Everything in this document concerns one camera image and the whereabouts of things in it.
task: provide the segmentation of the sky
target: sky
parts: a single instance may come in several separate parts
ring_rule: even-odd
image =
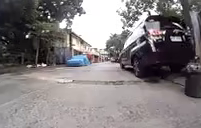
[[[105,48],[106,41],[113,33],[122,32],[121,17],[117,10],[121,0],[84,0],[82,7],[86,14],[74,19],[72,30],[95,48]]]

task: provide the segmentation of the car's rear wheel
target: car's rear wheel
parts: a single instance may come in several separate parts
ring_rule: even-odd
[[[120,62],[120,68],[121,68],[121,69],[125,69],[125,65],[122,64],[122,62]]]
[[[145,77],[146,72],[144,68],[140,68],[139,61],[137,58],[134,58],[133,60],[133,69],[134,69],[134,75],[136,77],[139,77],[139,78]]]

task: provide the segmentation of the car's rear windshield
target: car's rear windshield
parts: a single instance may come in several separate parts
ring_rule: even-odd
[[[178,19],[172,19],[162,16],[155,16],[149,17],[146,22],[145,26],[147,30],[149,29],[183,29],[184,26],[180,24]]]

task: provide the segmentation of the foliage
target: foliage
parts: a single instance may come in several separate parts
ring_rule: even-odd
[[[122,17],[123,28],[131,28],[143,12],[150,10],[162,15],[181,16],[181,5],[177,0],[127,0],[125,9],[117,12]]]
[[[49,47],[54,39],[62,39],[59,22],[71,26],[73,18],[84,14],[83,0],[0,0],[0,41],[8,50],[31,50],[37,37]]]
[[[132,28],[134,23],[138,21],[138,17],[143,12],[154,10],[158,14],[165,16],[183,16],[184,0],[127,0],[125,9],[117,11],[122,17],[123,28]],[[195,11],[201,10],[201,0],[191,0],[190,9]]]
[[[128,34],[128,31],[123,31],[121,34],[112,34],[110,36],[110,39],[106,42],[106,51],[109,52],[110,56],[118,57],[123,50]]]

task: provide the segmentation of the black suv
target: black suv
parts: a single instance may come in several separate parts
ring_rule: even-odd
[[[143,77],[149,69],[169,66],[179,72],[194,58],[194,49],[186,25],[179,18],[145,16],[127,38],[120,54],[120,66],[133,66]]]

